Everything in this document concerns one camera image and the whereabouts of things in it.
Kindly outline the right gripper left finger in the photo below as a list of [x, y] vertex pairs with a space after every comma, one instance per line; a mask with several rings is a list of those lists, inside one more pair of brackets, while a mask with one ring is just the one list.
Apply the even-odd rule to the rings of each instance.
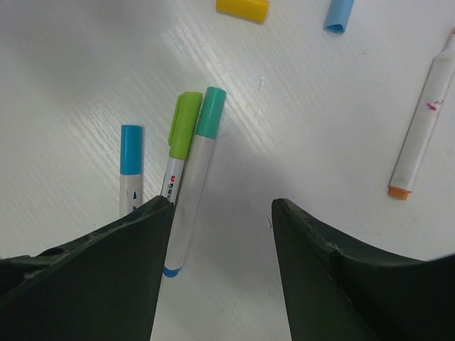
[[148, 340], [174, 207], [157, 196], [37, 256], [1, 260], [2, 340]]

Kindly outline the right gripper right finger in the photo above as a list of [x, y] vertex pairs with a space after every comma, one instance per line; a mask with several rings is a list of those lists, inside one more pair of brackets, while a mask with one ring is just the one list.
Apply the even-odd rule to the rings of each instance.
[[453, 340], [454, 257], [373, 247], [288, 199], [272, 229], [293, 340]]

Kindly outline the teal cap pen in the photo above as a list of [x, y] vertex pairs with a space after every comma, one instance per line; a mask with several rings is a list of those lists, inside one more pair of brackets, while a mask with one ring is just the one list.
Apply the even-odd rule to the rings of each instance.
[[218, 87], [208, 87], [203, 94], [177, 201], [174, 204], [175, 212], [164, 262], [164, 275], [168, 278], [179, 274], [189, 250], [225, 98], [226, 91]]

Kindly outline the light green cap pen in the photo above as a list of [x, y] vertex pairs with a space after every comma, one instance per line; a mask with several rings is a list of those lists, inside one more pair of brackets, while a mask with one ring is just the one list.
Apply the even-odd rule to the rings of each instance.
[[161, 196], [175, 204], [183, 177], [183, 168], [196, 127], [203, 94], [184, 92], [177, 97], [170, 132], [168, 135], [169, 155]]

